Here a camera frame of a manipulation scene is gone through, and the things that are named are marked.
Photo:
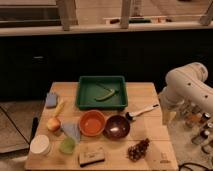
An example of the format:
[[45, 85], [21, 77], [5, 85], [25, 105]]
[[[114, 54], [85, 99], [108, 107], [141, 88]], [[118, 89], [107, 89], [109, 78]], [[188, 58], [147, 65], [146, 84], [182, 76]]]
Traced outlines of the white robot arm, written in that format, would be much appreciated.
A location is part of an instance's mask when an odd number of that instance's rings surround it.
[[193, 62], [170, 70], [166, 76], [166, 86], [159, 93], [162, 123], [168, 124], [170, 112], [185, 100], [195, 103], [204, 112], [213, 114], [213, 88], [205, 84], [207, 68], [200, 62]]

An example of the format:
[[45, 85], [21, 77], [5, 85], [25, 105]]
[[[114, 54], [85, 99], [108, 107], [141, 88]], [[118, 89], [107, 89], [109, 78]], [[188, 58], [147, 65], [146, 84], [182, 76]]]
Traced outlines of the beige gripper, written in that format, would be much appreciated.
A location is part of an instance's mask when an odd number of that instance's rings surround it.
[[174, 105], [172, 106], [166, 105], [165, 103], [162, 103], [161, 107], [162, 107], [162, 122], [164, 125], [168, 125], [171, 123], [171, 121], [177, 114], [176, 107]]

